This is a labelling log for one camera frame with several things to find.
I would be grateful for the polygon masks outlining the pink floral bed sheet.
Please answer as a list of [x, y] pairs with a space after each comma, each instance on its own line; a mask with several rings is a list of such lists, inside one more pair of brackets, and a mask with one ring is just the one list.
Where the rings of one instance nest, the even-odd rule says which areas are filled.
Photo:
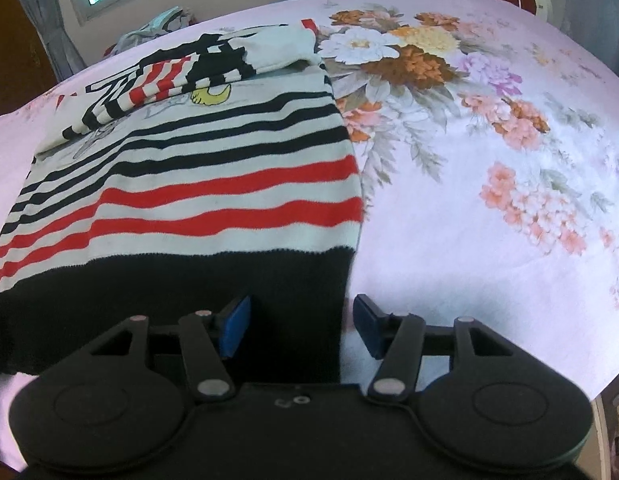
[[[292, 0], [119, 55], [298, 23], [363, 198], [339, 379], [248, 378], [218, 352], [227, 304], [136, 314], [0, 374], [0, 458], [67, 479], [575, 477], [619, 371], [619, 78], [498, 0]], [[382, 360], [359, 294], [391, 316]]]

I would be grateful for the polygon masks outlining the striped red black white sweater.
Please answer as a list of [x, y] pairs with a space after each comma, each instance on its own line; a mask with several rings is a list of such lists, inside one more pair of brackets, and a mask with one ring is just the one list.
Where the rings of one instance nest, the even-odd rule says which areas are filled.
[[244, 295], [248, 378], [335, 382], [361, 221], [309, 26], [116, 56], [0, 117], [0, 374]]

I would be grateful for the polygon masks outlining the brown wooden door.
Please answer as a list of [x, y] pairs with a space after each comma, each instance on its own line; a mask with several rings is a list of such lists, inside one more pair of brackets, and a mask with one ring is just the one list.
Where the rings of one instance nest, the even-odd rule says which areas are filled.
[[18, 110], [57, 82], [20, 0], [0, 0], [0, 115]]

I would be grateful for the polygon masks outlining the grey curtain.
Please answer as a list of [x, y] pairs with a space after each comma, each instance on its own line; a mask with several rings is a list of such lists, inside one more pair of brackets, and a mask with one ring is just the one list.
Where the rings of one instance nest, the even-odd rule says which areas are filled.
[[47, 52], [58, 81], [81, 72], [86, 63], [65, 29], [59, 0], [20, 0]]

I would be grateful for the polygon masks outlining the crumpled grey clothes pile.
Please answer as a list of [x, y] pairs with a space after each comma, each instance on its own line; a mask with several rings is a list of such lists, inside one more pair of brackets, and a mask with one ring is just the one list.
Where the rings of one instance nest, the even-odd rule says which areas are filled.
[[176, 30], [187, 28], [198, 23], [194, 14], [181, 6], [174, 6], [157, 16], [140, 28], [125, 32], [113, 46], [103, 53], [103, 58], [111, 58], [131, 48], [145, 44], [156, 38], [160, 38]]

